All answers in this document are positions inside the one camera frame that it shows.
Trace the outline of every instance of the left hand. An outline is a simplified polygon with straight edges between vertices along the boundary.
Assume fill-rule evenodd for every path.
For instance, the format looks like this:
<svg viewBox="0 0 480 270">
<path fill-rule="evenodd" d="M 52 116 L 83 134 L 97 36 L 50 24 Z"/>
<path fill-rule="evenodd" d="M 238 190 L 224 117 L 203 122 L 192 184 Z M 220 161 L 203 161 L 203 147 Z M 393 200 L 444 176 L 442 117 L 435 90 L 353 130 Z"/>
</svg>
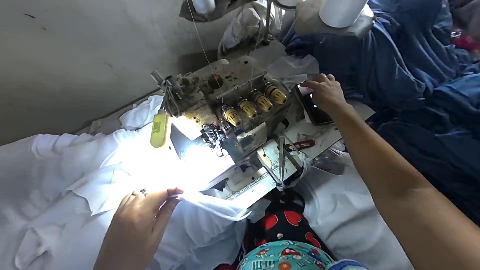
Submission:
<svg viewBox="0 0 480 270">
<path fill-rule="evenodd" d="M 113 216 L 94 270 L 145 270 L 180 202 L 168 196 L 181 193 L 175 188 L 146 197 L 137 192 L 128 194 Z"/>
</svg>

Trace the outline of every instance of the wall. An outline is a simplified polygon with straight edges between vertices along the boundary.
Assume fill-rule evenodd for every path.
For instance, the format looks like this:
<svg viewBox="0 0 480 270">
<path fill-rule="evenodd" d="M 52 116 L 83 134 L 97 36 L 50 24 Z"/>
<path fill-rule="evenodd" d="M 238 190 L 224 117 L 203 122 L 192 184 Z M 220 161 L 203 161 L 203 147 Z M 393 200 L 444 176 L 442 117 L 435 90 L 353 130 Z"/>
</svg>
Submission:
<svg viewBox="0 0 480 270">
<path fill-rule="evenodd" d="M 180 6 L 181 0 L 3 0 L 0 145 L 72 132 L 154 90 L 152 70 L 167 76 L 206 65 L 193 23 L 178 17 Z M 232 16 L 198 24 L 206 50 L 216 49 Z"/>
</svg>

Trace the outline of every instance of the phone screen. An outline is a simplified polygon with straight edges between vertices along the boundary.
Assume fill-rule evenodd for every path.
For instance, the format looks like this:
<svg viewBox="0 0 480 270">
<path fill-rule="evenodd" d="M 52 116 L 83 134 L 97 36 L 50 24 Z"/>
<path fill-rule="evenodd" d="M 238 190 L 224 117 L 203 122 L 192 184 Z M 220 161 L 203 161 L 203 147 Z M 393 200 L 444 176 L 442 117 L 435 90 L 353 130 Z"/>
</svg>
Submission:
<svg viewBox="0 0 480 270">
<path fill-rule="evenodd" d="M 298 85 L 294 88 L 297 97 L 300 99 L 313 125 L 323 125 L 333 122 L 332 118 L 330 118 L 326 112 L 319 109 L 317 105 L 313 103 L 311 89 L 299 87 Z"/>
</svg>

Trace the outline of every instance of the patterned pants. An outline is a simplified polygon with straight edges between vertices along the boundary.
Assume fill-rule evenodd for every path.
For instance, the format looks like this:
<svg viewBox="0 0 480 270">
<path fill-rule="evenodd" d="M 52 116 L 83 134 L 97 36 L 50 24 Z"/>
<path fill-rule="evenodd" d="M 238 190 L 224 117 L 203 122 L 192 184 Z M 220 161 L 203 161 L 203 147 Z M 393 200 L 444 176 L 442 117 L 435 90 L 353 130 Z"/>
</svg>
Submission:
<svg viewBox="0 0 480 270">
<path fill-rule="evenodd" d="M 274 189 L 264 198 L 272 203 L 261 220 L 247 224 L 243 241 L 245 254 L 266 243 L 290 240 L 311 244 L 335 260 L 332 252 L 303 216 L 305 201 L 298 193 L 291 189 L 286 189 L 284 192 Z"/>
</svg>

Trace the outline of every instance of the ruler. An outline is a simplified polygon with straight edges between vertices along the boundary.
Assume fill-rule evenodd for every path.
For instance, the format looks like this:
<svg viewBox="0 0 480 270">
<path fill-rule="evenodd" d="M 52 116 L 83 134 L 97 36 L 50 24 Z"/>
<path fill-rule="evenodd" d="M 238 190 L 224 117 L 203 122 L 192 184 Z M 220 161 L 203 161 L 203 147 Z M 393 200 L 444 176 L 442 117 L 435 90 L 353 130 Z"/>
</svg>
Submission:
<svg viewBox="0 0 480 270">
<path fill-rule="evenodd" d="M 273 165 L 272 171 L 277 175 L 278 174 L 278 163 Z M 248 208 L 252 206 L 256 201 L 261 199 L 267 193 L 272 191 L 276 187 L 276 182 L 272 176 L 266 172 L 262 176 L 253 180 L 243 189 L 235 192 L 225 198 L 225 200 L 235 202 L 235 205 L 241 208 Z"/>
</svg>

